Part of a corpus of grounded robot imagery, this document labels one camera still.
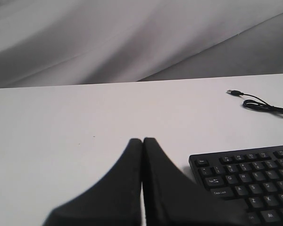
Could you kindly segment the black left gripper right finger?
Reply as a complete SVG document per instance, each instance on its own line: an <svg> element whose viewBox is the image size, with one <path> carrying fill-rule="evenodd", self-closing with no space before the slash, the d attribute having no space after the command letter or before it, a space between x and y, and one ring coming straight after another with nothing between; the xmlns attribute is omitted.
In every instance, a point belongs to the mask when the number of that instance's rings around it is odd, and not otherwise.
<svg viewBox="0 0 283 226"><path fill-rule="evenodd" d="M148 226L248 226L242 207L195 184L168 158L155 138L145 138L142 187Z"/></svg>

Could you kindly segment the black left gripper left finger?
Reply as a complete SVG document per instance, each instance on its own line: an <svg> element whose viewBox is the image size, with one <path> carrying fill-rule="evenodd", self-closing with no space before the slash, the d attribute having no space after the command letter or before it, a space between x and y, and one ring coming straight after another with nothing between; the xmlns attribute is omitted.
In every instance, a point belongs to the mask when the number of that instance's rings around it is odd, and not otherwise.
<svg viewBox="0 0 283 226"><path fill-rule="evenodd" d="M142 141L130 139L109 172L87 191L56 207L45 226L139 226Z"/></svg>

